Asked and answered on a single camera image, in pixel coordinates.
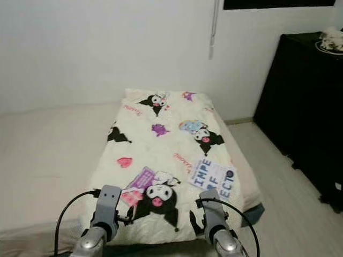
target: black cable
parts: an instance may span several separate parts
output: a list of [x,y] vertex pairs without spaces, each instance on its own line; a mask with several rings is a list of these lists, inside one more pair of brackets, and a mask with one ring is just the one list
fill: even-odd
[[221,201],[217,198],[203,198],[203,199],[200,199],[201,201],[206,201],[206,202],[218,202],[218,203],[221,203],[222,205],[226,205],[227,207],[231,208],[232,210],[234,210],[235,212],[237,212],[238,214],[240,214],[242,216],[242,218],[247,222],[252,234],[253,234],[253,237],[255,239],[255,243],[256,243],[256,256],[259,257],[259,242],[258,242],[258,238],[257,238],[257,235],[256,235],[256,232],[255,230],[253,229],[252,227],[252,224],[250,223],[250,221],[248,220],[248,218],[243,214],[241,213],[240,210],[238,210],[236,207],[232,206],[231,204],[227,203],[227,202],[224,202],[224,201]]
[[76,197],[74,197],[73,199],[70,200],[70,202],[68,202],[68,204],[64,207],[64,209],[62,210],[61,214],[59,215],[57,224],[56,224],[56,229],[55,229],[55,242],[54,242],[54,257],[57,257],[58,255],[58,234],[59,234],[59,226],[61,224],[62,221],[62,217],[65,213],[65,211],[69,208],[69,206],[71,206],[71,204],[73,202],[75,202],[77,199],[79,199],[81,196],[87,195],[87,194],[92,194],[95,198],[99,197],[100,194],[100,189],[95,189],[95,190],[91,190],[91,191],[87,191],[84,192],[82,194],[77,195]]

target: pink heart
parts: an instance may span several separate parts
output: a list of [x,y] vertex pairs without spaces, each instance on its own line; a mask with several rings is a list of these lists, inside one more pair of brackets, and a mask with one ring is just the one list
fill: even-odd
[[122,168],[127,168],[128,166],[131,165],[132,158],[123,157],[123,158],[118,159],[117,162],[120,164]]

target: window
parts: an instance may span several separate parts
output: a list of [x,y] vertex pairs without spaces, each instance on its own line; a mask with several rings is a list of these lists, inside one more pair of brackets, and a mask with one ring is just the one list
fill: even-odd
[[335,0],[224,0],[224,10],[300,6],[333,6]]

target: bed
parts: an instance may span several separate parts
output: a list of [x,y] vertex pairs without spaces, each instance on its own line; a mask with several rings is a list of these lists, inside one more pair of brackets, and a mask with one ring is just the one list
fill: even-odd
[[[68,200],[85,189],[120,106],[120,102],[79,105],[0,116],[2,256],[52,253],[58,215]],[[214,115],[240,171],[243,210],[254,210],[260,206],[260,191],[253,171],[223,120]],[[61,252],[72,249],[80,236],[82,211],[80,202],[65,214]]]

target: mattress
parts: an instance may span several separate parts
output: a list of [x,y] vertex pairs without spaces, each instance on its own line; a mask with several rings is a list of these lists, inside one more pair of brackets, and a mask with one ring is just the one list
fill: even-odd
[[[44,233],[53,239],[52,225],[62,208],[86,187],[119,107],[116,102],[0,116],[0,250],[8,253],[2,256],[51,252],[52,242],[43,240],[38,245],[37,238]],[[230,131],[215,115],[239,171],[243,210],[248,210],[260,203],[255,176]],[[79,236],[81,210],[79,202],[65,214],[64,220],[70,223],[63,225],[61,245],[66,249]]]

